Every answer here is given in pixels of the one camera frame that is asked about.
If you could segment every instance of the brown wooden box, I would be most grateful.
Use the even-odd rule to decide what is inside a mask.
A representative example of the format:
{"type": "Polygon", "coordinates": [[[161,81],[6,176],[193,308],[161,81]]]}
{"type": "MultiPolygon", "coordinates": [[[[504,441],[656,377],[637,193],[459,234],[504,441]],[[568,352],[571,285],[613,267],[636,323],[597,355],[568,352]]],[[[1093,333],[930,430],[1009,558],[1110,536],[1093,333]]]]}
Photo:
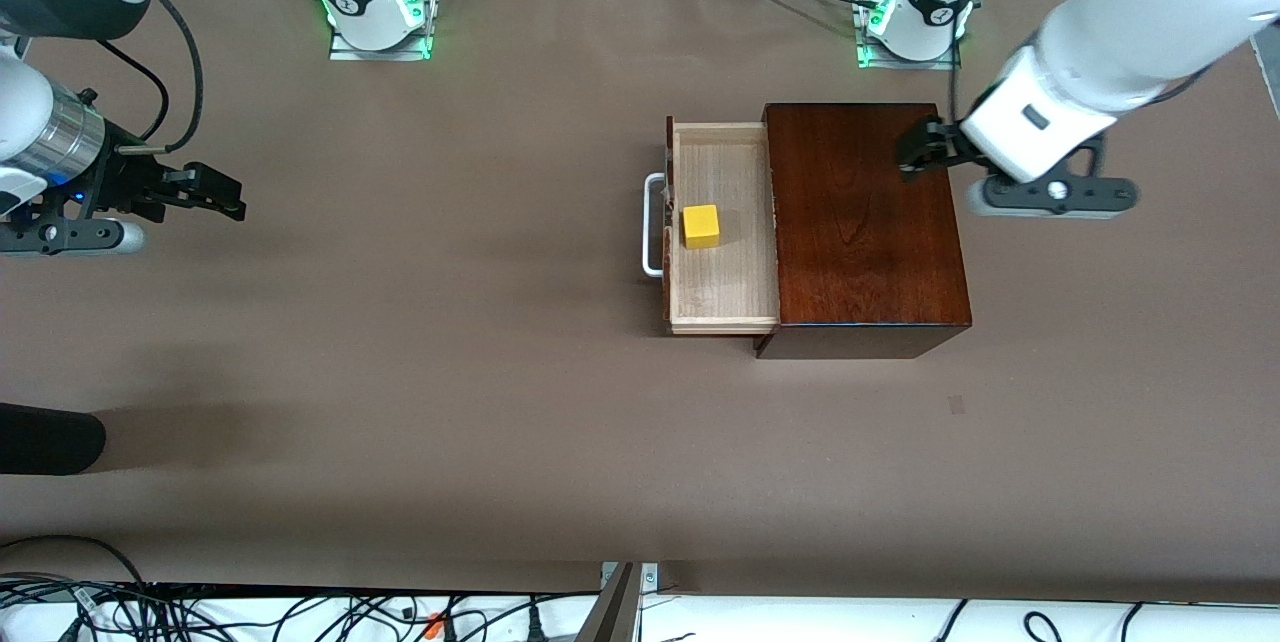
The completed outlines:
{"type": "Polygon", "coordinates": [[[763,123],[667,121],[664,309],[676,335],[753,335],[765,359],[914,358],[972,324],[946,171],[902,182],[928,104],[772,104],[763,123]],[[721,246],[680,210],[717,205],[721,246]]]}

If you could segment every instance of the drawer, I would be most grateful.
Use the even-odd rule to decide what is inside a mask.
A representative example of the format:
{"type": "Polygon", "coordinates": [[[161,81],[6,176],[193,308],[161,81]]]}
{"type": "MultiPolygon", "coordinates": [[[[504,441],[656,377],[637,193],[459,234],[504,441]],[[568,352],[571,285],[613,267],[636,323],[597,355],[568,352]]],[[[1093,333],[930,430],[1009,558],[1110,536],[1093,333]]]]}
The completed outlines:
{"type": "Polygon", "coordinates": [[[778,326],[777,237],[763,123],[668,119],[663,292],[676,335],[767,335],[778,326]],[[687,249],[681,208],[716,205],[721,242],[687,249]]]}

